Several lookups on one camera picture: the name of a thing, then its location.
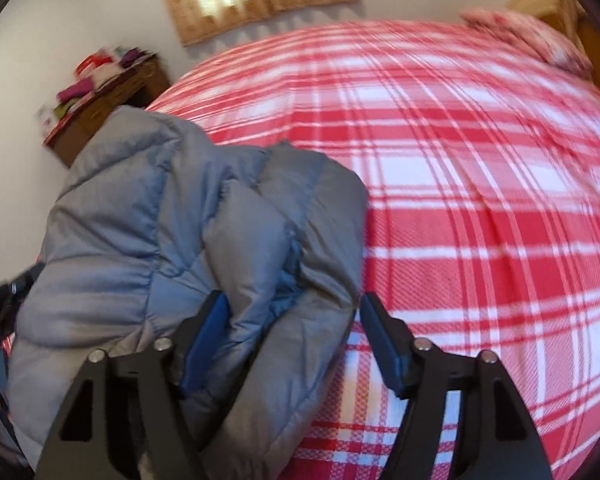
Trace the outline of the grey puffer jacket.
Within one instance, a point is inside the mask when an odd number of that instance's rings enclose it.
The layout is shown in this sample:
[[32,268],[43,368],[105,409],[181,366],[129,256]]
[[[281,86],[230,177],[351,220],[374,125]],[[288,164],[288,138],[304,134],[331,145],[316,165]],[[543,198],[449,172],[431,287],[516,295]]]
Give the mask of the grey puffer jacket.
[[211,478],[277,478],[350,333],[367,201],[324,154],[221,146],[187,120],[118,108],[70,168],[17,316],[8,400],[27,461],[92,351],[143,350],[219,290],[230,328],[184,420]]

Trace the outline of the folded clothes on desk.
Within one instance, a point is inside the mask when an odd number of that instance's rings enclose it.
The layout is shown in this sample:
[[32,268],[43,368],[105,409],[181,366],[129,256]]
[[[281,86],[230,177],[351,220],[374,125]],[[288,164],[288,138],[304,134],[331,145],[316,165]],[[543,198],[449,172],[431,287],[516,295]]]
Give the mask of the folded clothes on desk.
[[96,68],[90,76],[84,79],[76,79],[74,84],[57,93],[57,105],[54,112],[58,120],[64,118],[71,107],[75,106],[80,99],[93,94],[110,79],[121,75],[125,70],[148,55],[147,51],[139,48],[102,48],[99,51],[110,54],[114,58],[114,62]]

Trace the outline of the red plaid bed sheet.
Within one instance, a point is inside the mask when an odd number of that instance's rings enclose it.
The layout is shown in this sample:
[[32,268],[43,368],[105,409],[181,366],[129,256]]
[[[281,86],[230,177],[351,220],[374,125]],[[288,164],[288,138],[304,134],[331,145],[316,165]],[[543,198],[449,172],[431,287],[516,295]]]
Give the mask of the red plaid bed sheet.
[[[368,193],[362,287],[446,352],[498,355],[556,479],[600,443],[600,92],[464,25],[369,22],[226,51],[151,113],[218,145],[287,143]],[[375,479],[404,403],[358,306],[320,410],[275,479]]]

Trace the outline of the white card on desk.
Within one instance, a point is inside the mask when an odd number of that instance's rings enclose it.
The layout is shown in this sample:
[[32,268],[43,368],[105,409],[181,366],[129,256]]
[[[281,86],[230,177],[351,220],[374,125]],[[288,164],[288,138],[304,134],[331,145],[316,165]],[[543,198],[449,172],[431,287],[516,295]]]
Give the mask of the white card on desk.
[[48,136],[58,124],[53,107],[42,105],[35,113],[42,136]]

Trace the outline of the brown wooden desk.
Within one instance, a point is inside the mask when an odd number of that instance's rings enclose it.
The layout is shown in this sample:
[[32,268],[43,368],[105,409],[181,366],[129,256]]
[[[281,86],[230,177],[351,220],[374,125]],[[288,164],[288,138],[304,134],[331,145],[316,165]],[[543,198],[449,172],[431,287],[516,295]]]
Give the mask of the brown wooden desk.
[[43,144],[69,168],[118,107],[146,108],[170,85],[158,55],[145,55],[95,93],[80,99],[45,137]]

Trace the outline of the red box on desk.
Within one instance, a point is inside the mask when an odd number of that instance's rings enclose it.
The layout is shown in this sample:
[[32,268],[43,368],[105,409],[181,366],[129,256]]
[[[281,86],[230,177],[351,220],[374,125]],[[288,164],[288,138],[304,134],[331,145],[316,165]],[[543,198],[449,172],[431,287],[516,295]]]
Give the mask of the red box on desk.
[[73,71],[76,79],[84,79],[91,75],[91,73],[99,68],[100,66],[112,64],[114,62],[114,58],[105,51],[97,51],[93,54],[90,54],[84,60],[76,66],[76,69]]

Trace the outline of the pink floral pillow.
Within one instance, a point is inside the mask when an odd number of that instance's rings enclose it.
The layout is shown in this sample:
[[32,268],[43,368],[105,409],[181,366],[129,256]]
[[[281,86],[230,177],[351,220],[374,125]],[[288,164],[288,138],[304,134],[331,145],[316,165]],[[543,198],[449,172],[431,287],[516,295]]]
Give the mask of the pink floral pillow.
[[472,28],[531,53],[550,66],[583,79],[592,74],[588,57],[565,35],[534,16],[516,11],[470,9],[463,11],[460,18]]

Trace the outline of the wooden headboard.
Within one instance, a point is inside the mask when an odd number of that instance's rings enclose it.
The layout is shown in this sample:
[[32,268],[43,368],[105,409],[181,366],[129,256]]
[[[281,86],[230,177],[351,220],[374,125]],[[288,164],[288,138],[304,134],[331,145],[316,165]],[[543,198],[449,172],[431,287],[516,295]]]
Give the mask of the wooden headboard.
[[506,8],[530,14],[564,34],[592,63],[592,81],[600,88],[600,30],[578,0],[509,0]]

